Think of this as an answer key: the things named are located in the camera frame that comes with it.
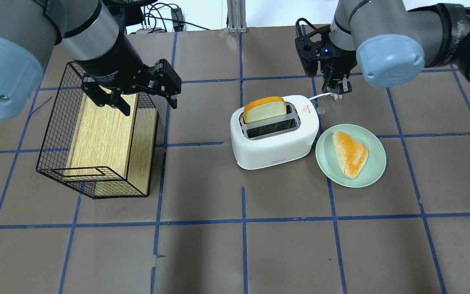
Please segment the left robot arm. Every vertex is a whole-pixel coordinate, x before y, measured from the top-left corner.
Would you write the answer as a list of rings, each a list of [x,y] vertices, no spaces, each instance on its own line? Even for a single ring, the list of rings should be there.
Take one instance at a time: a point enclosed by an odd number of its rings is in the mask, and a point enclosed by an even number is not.
[[[96,106],[129,116],[122,97],[147,93],[177,108],[182,80],[164,58],[145,65],[124,34],[127,14],[151,0],[0,0],[0,120],[18,116],[61,45],[85,71],[81,89]]]

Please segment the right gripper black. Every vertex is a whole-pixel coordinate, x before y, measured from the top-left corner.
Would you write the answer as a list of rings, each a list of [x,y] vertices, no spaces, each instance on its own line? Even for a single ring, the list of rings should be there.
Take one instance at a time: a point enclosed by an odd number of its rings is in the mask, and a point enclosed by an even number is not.
[[[356,67],[356,52],[342,49],[324,49],[324,60],[321,61],[323,86],[321,93],[344,95],[352,91],[349,82],[350,71]]]

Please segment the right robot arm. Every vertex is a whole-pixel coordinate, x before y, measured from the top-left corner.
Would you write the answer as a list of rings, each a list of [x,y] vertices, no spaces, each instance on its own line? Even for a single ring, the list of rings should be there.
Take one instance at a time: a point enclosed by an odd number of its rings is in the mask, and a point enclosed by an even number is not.
[[[326,27],[329,43],[349,57],[328,64],[327,91],[344,91],[358,65],[371,86],[405,84],[425,68],[455,65],[470,82],[470,3],[408,8],[402,0],[340,0]]]

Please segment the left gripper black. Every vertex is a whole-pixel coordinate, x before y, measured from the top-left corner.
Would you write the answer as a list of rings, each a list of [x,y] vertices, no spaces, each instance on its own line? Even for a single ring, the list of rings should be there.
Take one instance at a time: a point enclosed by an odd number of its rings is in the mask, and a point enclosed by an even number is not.
[[[177,95],[182,92],[180,76],[165,58],[151,67],[144,65],[128,39],[116,39],[102,56],[81,61],[81,67],[93,78],[82,80],[82,91],[98,107],[108,105],[130,116],[131,107],[123,93],[145,92],[163,97],[172,109],[177,108]]]

